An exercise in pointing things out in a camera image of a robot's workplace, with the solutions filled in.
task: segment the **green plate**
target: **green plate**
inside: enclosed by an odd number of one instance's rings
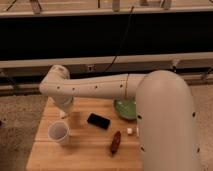
[[[114,107],[120,117],[127,119],[127,120],[136,119],[135,101],[114,100]]]

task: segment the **paper cup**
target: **paper cup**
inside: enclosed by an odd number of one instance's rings
[[[66,122],[56,121],[49,126],[48,137],[60,145],[67,145],[69,143],[69,126]]]

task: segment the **cable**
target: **cable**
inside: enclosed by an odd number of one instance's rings
[[[118,48],[118,50],[117,50],[117,52],[115,54],[115,57],[112,60],[112,62],[105,68],[105,70],[102,73],[108,71],[112,67],[112,65],[115,63],[115,60],[117,59],[117,57],[120,55],[121,49],[122,49],[124,43],[126,42],[126,38],[127,38],[128,33],[129,33],[129,28],[130,28],[130,24],[131,24],[133,10],[134,10],[134,6],[132,6],[131,11],[129,13],[129,18],[128,18],[128,23],[127,23],[127,26],[126,26],[126,30],[125,30],[123,39],[121,40],[121,43],[119,45],[119,48]]]

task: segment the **smartphone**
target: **smartphone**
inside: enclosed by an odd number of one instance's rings
[[[109,119],[99,116],[95,113],[90,114],[89,118],[87,119],[87,122],[103,129],[107,129],[110,124]]]

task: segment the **brown sausage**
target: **brown sausage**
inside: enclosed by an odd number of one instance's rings
[[[115,154],[118,151],[118,147],[121,142],[121,132],[117,131],[114,135],[114,138],[112,140],[112,144],[110,146],[110,151],[112,154]]]

